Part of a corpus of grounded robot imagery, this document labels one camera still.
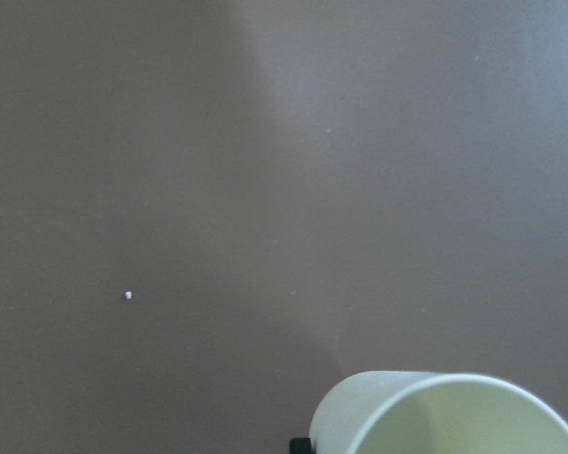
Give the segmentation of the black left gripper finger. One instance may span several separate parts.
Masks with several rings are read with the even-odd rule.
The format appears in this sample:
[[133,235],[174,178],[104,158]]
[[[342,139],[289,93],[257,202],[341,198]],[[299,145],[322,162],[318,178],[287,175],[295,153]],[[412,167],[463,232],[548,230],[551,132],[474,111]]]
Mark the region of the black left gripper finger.
[[292,438],[289,441],[290,454],[311,454],[311,439],[309,437]]

